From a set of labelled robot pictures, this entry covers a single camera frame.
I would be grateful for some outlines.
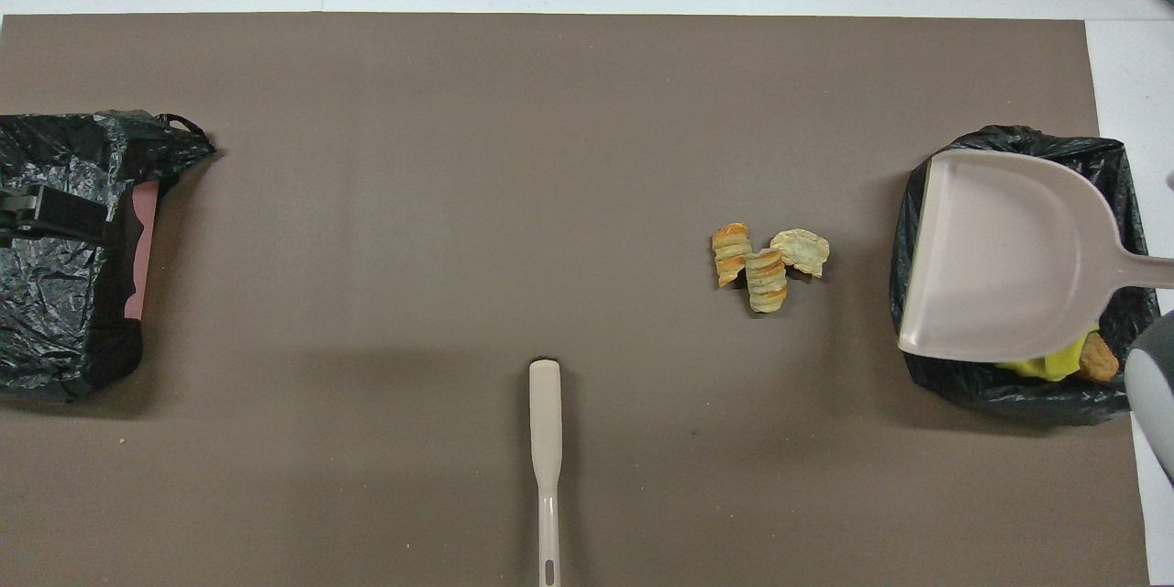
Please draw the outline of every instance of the yellow object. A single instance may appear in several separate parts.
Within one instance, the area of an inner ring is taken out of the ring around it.
[[[1057,350],[1055,353],[1044,356],[1043,358],[1032,358],[1032,360],[1018,360],[1014,363],[999,363],[994,366],[1003,370],[1011,370],[1019,376],[1041,378],[1051,382],[1061,380],[1066,376],[1077,373],[1080,369],[1080,351],[1085,348],[1085,340],[1088,339],[1089,333],[1097,332],[1098,330],[1098,326],[1093,326],[1093,329],[1086,332],[1080,339],[1074,340],[1074,343],[1068,346]]]

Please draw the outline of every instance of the brown table surface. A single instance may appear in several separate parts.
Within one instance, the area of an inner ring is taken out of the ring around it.
[[[0,112],[176,112],[137,373],[0,407],[0,582],[537,580],[526,365],[561,358],[564,582],[1146,581],[1127,420],[910,383],[905,174],[1095,135],[1081,23],[8,15]],[[709,235],[832,245],[753,318]]]

